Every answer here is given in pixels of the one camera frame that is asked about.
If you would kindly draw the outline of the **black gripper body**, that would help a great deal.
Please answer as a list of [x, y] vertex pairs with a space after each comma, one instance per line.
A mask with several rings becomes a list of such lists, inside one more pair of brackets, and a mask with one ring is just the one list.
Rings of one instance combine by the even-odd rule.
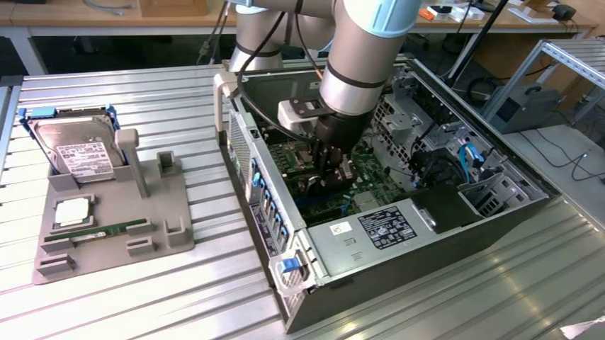
[[359, 143], [371, 122], [372, 112], [363, 115], [322, 115], [316, 124], [313, 164], [317, 170], [338, 168], [345, 155]]

